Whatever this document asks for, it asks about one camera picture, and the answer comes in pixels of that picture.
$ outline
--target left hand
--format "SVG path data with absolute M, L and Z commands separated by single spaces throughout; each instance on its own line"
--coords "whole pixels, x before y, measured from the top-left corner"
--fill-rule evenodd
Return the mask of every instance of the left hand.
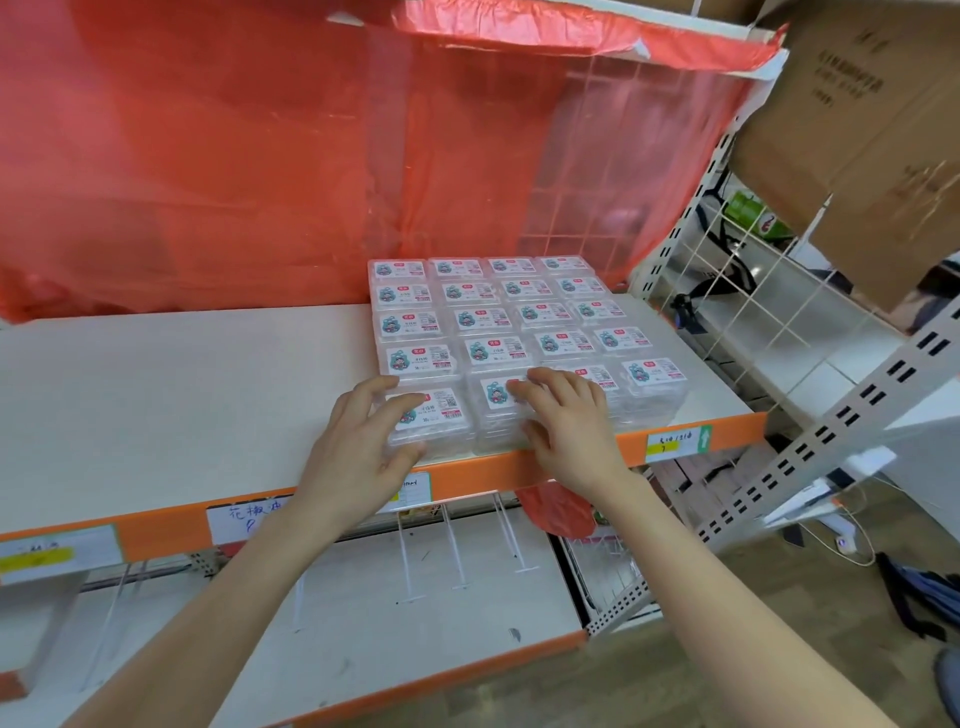
M 319 553 L 330 541 L 379 510 L 423 457 L 425 445 L 398 449 L 383 461 L 387 437 L 404 412 L 423 403 L 422 394 L 394 397 L 372 415 L 373 398 L 393 389 L 396 376 L 375 376 L 342 394 L 317 440 L 300 484 L 283 514 L 291 528 L 315 535 Z

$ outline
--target forearm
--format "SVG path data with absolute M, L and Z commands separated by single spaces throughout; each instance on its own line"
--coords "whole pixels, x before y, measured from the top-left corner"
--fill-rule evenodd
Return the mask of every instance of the forearm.
M 687 653 L 744 725 L 892 726 L 674 518 L 638 475 L 598 506 Z
M 205 728 L 284 597 L 315 558 L 283 511 L 64 728 Z M 335 533 L 330 534 L 332 543 Z

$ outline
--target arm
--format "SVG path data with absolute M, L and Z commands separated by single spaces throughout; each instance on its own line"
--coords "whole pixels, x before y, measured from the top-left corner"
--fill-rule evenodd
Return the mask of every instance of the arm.
M 626 468 L 600 387 L 548 369 L 528 377 L 508 386 L 540 417 L 524 424 L 540 464 L 610 520 L 684 649 L 743 725 L 894 725 Z
M 64 728 L 209 725 L 300 575 L 386 503 L 420 459 L 420 446 L 406 446 L 382 464 L 400 416 L 423 402 L 423 395 L 403 395 L 369 416 L 373 397 L 396 383 L 378 376 L 337 400 L 294 497 Z

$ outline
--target shelf label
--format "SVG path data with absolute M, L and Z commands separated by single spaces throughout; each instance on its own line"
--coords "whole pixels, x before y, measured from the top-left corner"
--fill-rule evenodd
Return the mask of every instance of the shelf label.
M 124 562 L 112 525 L 0 542 L 0 584 L 111 567 Z
M 404 478 L 399 492 L 387 501 L 377 513 L 408 511 L 433 501 L 430 473 L 410 473 Z
M 647 436 L 646 462 L 656 463 L 658 460 L 673 460 L 676 457 L 707 452 L 712 434 L 713 425 L 651 433 Z
M 244 500 L 226 505 L 211 505 L 206 509 L 206 523 L 215 546 L 247 541 L 267 514 L 278 511 L 293 496 L 276 496 L 260 500 Z

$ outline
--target hand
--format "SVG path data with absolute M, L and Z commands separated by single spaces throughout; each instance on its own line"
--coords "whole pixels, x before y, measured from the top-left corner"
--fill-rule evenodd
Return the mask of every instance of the hand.
M 399 382 L 375 376 L 342 394 L 306 465 L 297 492 L 278 513 L 289 527 L 316 536 L 317 553 L 344 531 L 381 508 L 423 457 L 422 443 L 398 449 L 387 463 L 383 449 L 404 412 L 423 403 L 422 394 L 394 397 L 370 414 L 373 398 Z
M 572 372 L 538 367 L 527 377 L 508 382 L 507 389 L 529 402 L 540 418 L 523 423 L 537 461 L 574 493 L 595 505 L 604 503 L 631 476 L 608 420 L 607 396 Z

